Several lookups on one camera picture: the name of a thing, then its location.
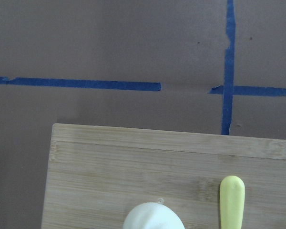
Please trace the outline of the bamboo cutting board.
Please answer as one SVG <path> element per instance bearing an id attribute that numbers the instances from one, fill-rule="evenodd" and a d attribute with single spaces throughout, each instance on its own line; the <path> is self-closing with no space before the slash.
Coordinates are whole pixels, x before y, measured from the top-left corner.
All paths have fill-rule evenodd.
<path id="1" fill-rule="evenodd" d="M 41 226 L 120 229 L 144 202 L 217 229 L 219 186 L 245 184 L 245 229 L 286 229 L 286 140 L 54 124 Z"/>

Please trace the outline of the yellow plastic knife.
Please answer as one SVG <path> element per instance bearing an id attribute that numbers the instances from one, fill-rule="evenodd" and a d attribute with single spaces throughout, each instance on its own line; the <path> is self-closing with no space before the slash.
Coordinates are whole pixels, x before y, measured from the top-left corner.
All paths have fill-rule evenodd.
<path id="1" fill-rule="evenodd" d="M 245 206 L 245 185 L 237 176 L 227 176 L 220 184 L 220 226 L 241 229 Z"/>

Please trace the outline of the white steamed bun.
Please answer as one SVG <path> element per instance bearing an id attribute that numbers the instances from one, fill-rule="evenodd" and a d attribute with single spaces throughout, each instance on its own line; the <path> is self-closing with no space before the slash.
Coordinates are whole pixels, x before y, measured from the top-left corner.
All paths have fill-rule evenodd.
<path id="1" fill-rule="evenodd" d="M 135 206 L 123 222 L 124 229 L 184 229 L 179 216 L 164 204 L 163 198 Z"/>

